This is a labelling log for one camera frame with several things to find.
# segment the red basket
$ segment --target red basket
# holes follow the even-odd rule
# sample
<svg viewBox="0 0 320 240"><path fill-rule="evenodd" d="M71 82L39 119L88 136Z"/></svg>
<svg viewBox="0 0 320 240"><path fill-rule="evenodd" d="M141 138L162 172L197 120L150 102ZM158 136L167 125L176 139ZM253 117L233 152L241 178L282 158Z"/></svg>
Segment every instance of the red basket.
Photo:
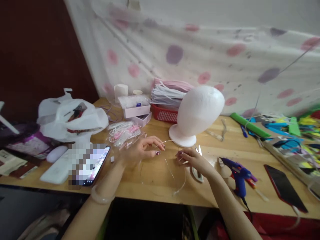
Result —
<svg viewBox="0 0 320 240"><path fill-rule="evenodd" d="M155 119L164 122L177 123L178 111L168 110L151 104L153 108L153 116Z"/></svg>

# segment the red smartphone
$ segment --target red smartphone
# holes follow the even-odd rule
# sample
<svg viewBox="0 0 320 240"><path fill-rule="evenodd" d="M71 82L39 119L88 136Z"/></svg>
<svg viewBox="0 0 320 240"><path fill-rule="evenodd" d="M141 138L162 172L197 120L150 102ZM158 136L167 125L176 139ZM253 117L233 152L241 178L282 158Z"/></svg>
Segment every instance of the red smartphone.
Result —
<svg viewBox="0 0 320 240"><path fill-rule="evenodd" d="M274 189L278 194L278 197L285 203L297 207L301 212L308 213L307 208L304 206L299 195L294 190L286 174L267 164L265 164L264 167L269 175Z"/></svg>
<svg viewBox="0 0 320 240"><path fill-rule="evenodd" d="M105 159L107 158L107 155L108 155L109 151L110 151L110 146L106 146L106 148L103 150L103 153L101 154L100 158L98 159L98 161L94 165L91 173L88 175L88 177L87 177L86 181L84 182L83 186L89 187L94 183L96 177L99 174L99 171L101 170L101 167L102 167Z"/></svg>

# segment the bracelet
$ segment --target bracelet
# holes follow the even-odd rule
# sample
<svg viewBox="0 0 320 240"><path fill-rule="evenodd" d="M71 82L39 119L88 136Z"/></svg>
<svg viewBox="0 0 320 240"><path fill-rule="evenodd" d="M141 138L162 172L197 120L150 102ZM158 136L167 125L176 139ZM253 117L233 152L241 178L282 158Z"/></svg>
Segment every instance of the bracelet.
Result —
<svg viewBox="0 0 320 240"><path fill-rule="evenodd" d="M111 203L114 200L114 198L116 197L115 195L113 195L113 197L111 197L111 199L102 198L101 196L99 196L97 194L96 188L97 188L97 185L93 186L93 188L91 189L91 197L96 203L108 204L108 203Z"/></svg>

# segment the white fabric backdrop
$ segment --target white fabric backdrop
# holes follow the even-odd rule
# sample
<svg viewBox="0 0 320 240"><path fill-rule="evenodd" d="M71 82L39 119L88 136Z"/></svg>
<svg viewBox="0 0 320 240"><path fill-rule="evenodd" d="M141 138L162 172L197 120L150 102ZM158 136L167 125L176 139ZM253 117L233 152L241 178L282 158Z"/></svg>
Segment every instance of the white fabric backdrop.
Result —
<svg viewBox="0 0 320 240"><path fill-rule="evenodd" d="M251 115L258 96L257 111L263 113L297 115L320 102L317 36L263 26L197 26L104 0L93 0L91 6L92 34L108 77L96 85L107 97L119 83L150 93L158 77L216 87L226 99L225 115Z"/></svg>

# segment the white plastic bag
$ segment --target white plastic bag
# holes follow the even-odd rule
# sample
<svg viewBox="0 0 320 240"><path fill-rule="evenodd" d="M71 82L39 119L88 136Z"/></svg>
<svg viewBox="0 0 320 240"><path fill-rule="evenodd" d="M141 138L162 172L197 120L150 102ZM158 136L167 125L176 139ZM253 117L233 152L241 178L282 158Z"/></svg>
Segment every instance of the white plastic bag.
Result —
<svg viewBox="0 0 320 240"><path fill-rule="evenodd" d="M48 98L39 105L41 133L60 142L90 143L96 134L109 124L107 114L102 108L83 99L72 99L65 88L60 98Z"/></svg>

